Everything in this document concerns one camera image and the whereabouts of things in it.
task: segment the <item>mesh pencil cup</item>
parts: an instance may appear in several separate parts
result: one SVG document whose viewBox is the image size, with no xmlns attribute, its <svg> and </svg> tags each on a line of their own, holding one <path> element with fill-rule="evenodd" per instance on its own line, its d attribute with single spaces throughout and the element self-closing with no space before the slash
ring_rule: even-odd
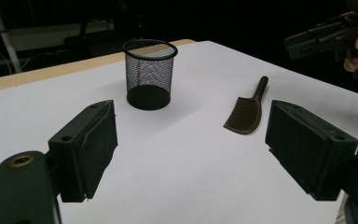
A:
<svg viewBox="0 0 358 224">
<path fill-rule="evenodd" d="M 143 110 L 157 110 L 168 105 L 177 48 L 160 40 L 137 39 L 125 43 L 123 50 L 129 104 Z"/>
</svg>

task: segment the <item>white tabletop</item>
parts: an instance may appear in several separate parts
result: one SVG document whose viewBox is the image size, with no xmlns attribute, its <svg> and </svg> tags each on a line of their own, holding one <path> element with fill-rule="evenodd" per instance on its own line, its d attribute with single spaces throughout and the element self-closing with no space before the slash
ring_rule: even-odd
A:
<svg viewBox="0 0 358 224">
<path fill-rule="evenodd" d="M 128 104 L 124 62 L 1 90 L 0 162 L 46 153 L 49 138 L 81 110 L 113 99 L 113 159 L 92 200 L 59 199 L 63 223 L 335 223 L 342 193 L 314 201 L 269 152 L 269 109 L 272 100 L 300 105 L 358 139 L 358 94 L 210 41 L 178 49 L 172 100 L 157 111 Z M 269 82 L 259 128 L 223 128 L 262 76 Z"/>
</svg>

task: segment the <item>table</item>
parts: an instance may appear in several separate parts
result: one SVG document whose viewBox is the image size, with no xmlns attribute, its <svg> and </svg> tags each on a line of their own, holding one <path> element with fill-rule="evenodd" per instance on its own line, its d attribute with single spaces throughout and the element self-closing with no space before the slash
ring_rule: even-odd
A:
<svg viewBox="0 0 358 224">
<path fill-rule="evenodd" d="M 48 151 L 86 106 L 113 99 L 118 146 L 92 200 L 61 203 L 63 223 L 335 223 L 269 152 L 272 100 L 300 105 L 358 139 L 358 94 L 211 41 L 175 42 L 172 100 L 157 111 L 126 101 L 123 54 L 0 78 L 0 162 Z M 223 128 L 237 98 L 269 78 L 258 129 Z"/>
</svg>

